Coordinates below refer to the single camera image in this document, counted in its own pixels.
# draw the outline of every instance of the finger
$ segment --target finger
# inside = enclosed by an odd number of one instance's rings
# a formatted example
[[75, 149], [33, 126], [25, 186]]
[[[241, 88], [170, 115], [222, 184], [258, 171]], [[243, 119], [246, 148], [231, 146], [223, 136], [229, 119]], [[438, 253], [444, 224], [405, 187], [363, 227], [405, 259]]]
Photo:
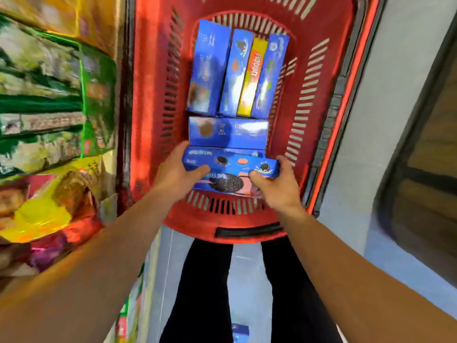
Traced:
[[170, 156], [168, 157], [172, 161], [182, 161], [182, 157], [184, 156], [184, 152], [186, 148], [189, 146], [189, 141], [184, 141], [178, 144], [175, 149], [171, 152]]
[[277, 159], [278, 159], [279, 163], [281, 164], [281, 169], [279, 171], [279, 175], [293, 174], [292, 165], [290, 164], [288, 158], [286, 158], [285, 156], [282, 156], [282, 155], [278, 155]]
[[259, 172], [251, 171], [249, 173], [249, 178], [251, 181], [259, 187], [260, 190], [268, 190], [268, 187], [271, 185], [271, 182], [264, 178]]
[[208, 165], [198, 167], [196, 170], [187, 173], [187, 177], [194, 183], [198, 182], [211, 171]]

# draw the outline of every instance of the red plastic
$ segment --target red plastic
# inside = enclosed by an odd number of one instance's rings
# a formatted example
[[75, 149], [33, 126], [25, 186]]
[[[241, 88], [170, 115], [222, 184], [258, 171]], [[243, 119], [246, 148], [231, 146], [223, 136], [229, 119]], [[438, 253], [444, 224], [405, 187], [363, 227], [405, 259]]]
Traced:
[[[368, 4], [347, 92], [309, 211], [320, 190], [378, 1]], [[291, 37], [271, 110], [267, 156], [286, 155], [303, 190], [356, 6], [354, 0], [137, 0], [130, 177], [133, 199], [140, 199], [149, 190], [157, 167], [176, 144], [187, 139], [186, 99], [201, 18], [252, 30], [263, 37], [270, 33]], [[260, 200], [192, 191], [172, 208], [164, 224], [211, 242], [246, 243], [285, 233], [227, 239], [216, 238], [215, 230], [276, 222], [276, 214]]]

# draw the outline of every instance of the yellow package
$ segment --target yellow package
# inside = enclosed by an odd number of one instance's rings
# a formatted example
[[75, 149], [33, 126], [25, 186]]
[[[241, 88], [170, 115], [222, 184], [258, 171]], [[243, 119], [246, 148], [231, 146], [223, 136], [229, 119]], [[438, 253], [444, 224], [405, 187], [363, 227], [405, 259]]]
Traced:
[[115, 54], [117, 0], [0, 0], [19, 20]]
[[0, 222], [0, 237], [26, 243], [67, 227], [87, 189], [97, 191], [100, 173], [100, 157], [93, 157], [19, 178], [28, 183], [28, 197], [13, 216]]
[[243, 91], [239, 101], [239, 116], [251, 116], [252, 105], [254, 104], [255, 92], [262, 71], [263, 58], [268, 47], [268, 41], [255, 38], [252, 43], [251, 54], [249, 55], [248, 69], [244, 77]]

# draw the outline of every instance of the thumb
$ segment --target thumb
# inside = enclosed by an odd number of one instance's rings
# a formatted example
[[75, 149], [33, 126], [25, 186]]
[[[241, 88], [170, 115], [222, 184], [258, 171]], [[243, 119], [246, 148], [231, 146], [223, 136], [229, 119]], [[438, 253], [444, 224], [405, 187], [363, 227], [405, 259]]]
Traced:
[[211, 169], [209, 168], [208, 165], [203, 165], [203, 166], [198, 167], [196, 170], [188, 172], [187, 176], [193, 182], [198, 182], [200, 179], [202, 179], [204, 176], [206, 176], [210, 171], [211, 171]]
[[259, 172], [255, 170], [249, 173], [249, 179], [251, 179], [251, 181], [257, 185], [259, 189], [262, 190], [262, 192], [264, 190], [268, 190], [268, 187], [271, 185], [271, 182], [268, 179], [264, 178]]

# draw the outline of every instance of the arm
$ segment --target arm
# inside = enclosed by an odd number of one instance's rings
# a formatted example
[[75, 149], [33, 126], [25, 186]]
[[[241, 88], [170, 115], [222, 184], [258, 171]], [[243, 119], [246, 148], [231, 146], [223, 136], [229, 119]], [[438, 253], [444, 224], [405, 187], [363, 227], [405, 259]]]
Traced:
[[65, 259], [0, 297], [3, 342], [102, 342], [140, 272], [173, 203], [209, 172], [186, 172], [179, 145], [151, 191], [111, 226]]
[[457, 321], [348, 247], [301, 206], [289, 161], [273, 182], [252, 172], [329, 313], [351, 343], [457, 342]]

